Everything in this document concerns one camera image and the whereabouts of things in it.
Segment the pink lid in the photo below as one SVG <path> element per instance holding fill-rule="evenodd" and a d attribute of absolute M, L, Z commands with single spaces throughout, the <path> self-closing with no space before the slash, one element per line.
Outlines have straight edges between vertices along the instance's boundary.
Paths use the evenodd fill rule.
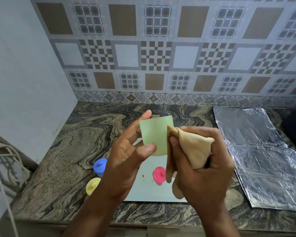
<path fill-rule="evenodd" d="M 162 184 L 166 180 L 166 170 L 165 170 L 165 168 L 163 168 L 162 166 L 158 166 L 153 171 L 153 179 L 158 184 Z"/>

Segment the tile backsplash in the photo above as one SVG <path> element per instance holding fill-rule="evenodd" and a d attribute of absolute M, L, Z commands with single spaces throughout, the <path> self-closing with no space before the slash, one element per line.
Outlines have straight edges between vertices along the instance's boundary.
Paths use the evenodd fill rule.
<path fill-rule="evenodd" d="M 80 101 L 296 106 L 296 0 L 31 0 Z"/>

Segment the forearm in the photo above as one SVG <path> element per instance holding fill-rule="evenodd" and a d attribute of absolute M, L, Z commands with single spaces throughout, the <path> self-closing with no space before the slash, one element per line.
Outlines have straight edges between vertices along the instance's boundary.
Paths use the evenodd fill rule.
<path fill-rule="evenodd" d="M 225 205 L 215 213 L 196 210 L 207 237 L 240 237 Z"/>
<path fill-rule="evenodd" d="M 62 237 L 102 237 L 106 235 L 118 204 L 102 194 L 101 190 L 95 189 L 83 203 Z"/>

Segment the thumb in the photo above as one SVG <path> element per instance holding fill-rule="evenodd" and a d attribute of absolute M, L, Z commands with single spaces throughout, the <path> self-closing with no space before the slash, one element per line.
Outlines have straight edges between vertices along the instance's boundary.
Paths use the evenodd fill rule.
<path fill-rule="evenodd" d="M 173 157 L 178 169 L 178 173 L 182 176 L 188 176 L 188 173 L 192 171 L 192 167 L 187 159 L 186 154 L 183 152 L 179 140 L 171 136 L 169 138 L 170 144 L 172 146 Z"/>
<path fill-rule="evenodd" d="M 125 161 L 127 168 L 134 170 L 140 166 L 140 164 L 156 152 L 157 146 L 155 143 L 148 143 L 143 146 L 137 147 L 132 155 Z"/>

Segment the aluminum foil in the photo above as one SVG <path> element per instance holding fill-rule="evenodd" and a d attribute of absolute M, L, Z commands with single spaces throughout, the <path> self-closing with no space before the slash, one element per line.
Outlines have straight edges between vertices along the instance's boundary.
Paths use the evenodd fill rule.
<path fill-rule="evenodd" d="M 217 106 L 214 114 L 251 206 L 296 211 L 296 151 L 265 110 Z"/>

